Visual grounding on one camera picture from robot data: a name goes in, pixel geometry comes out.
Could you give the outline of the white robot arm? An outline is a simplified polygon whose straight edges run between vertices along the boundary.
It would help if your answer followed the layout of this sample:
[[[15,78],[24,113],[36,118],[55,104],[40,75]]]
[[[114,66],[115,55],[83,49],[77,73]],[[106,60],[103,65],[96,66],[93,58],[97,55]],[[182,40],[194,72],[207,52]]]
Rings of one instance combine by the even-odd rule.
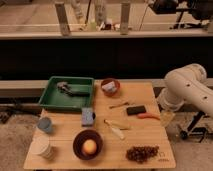
[[[187,101],[213,117],[213,90],[204,85],[205,68],[197,63],[169,71],[164,77],[165,87],[157,97],[158,104],[167,111],[177,111]]]

